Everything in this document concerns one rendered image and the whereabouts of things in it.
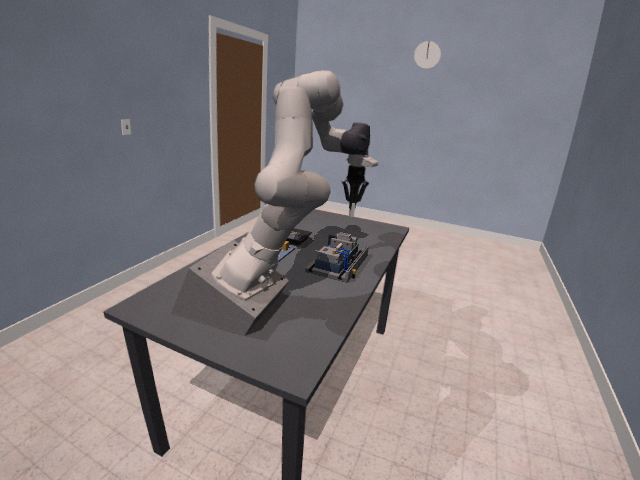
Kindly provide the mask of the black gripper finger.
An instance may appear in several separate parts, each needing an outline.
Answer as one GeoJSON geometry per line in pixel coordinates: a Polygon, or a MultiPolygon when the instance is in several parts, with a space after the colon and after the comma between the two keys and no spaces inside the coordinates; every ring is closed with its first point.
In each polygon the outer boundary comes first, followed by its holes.
{"type": "Polygon", "coordinates": [[[349,197],[349,191],[348,191],[348,186],[347,186],[347,184],[348,184],[348,180],[347,180],[347,178],[346,178],[345,180],[342,180],[341,182],[342,182],[342,184],[343,184],[343,186],[344,186],[344,191],[345,191],[345,197],[346,197],[346,200],[347,200],[348,202],[350,202],[350,203],[349,203],[349,216],[350,216],[350,217],[352,217],[352,214],[353,214],[353,206],[354,206],[354,203],[353,203],[353,202],[354,202],[354,189],[355,189],[355,182],[356,182],[356,180],[355,180],[355,179],[353,179],[353,181],[352,181],[352,186],[350,185],[350,197],[349,197]]]}
{"type": "Polygon", "coordinates": [[[355,211],[355,208],[356,208],[356,203],[361,201],[361,198],[362,198],[362,196],[364,194],[364,191],[365,191],[366,187],[369,185],[369,182],[364,180],[363,185],[361,186],[361,189],[359,191],[360,183],[361,183],[361,180],[358,179],[358,183],[357,183],[357,186],[355,186],[355,191],[354,191],[354,202],[353,202],[354,206],[353,206],[352,217],[354,217],[354,211],[355,211]],[[359,194],[358,194],[358,191],[359,191],[359,194]]]}

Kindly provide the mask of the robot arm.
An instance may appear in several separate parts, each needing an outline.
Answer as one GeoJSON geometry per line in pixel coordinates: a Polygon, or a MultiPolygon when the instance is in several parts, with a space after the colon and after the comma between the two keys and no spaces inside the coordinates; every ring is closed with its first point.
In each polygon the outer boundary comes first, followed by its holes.
{"type": "Polygon", "coordinates": [[[324,150],[349,154],[346,160],[351,166],[378,165],[368,154],[369,125],[353,123],[350,130],[330,126],[343,108],[340,84],[331,71],[285,80],[276,85],[273,99],[274,151],[255,182],[257,197],[270,206],[211,273],[215,283],[244,301],[273,285],[278,255],[288,236],[331,193],[323,176],[301,171],[304,156],[313,148],[313,122],[324,150]]]}

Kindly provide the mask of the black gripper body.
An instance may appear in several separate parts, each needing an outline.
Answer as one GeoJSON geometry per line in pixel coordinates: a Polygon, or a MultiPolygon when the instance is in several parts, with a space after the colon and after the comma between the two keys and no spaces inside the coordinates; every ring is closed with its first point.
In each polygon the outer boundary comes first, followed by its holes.
{"type": "Polygon", "coordinates": [[[365,177],[363,175],[365,175],[365,167],[354,167],[349,165],[348,175],[346,178],[351,186],[352,186],[353,179],[355,179],[356,180],[355,186],[357,186],[358,179],[361,180],[360,185],[364,182],[365,177]]]}

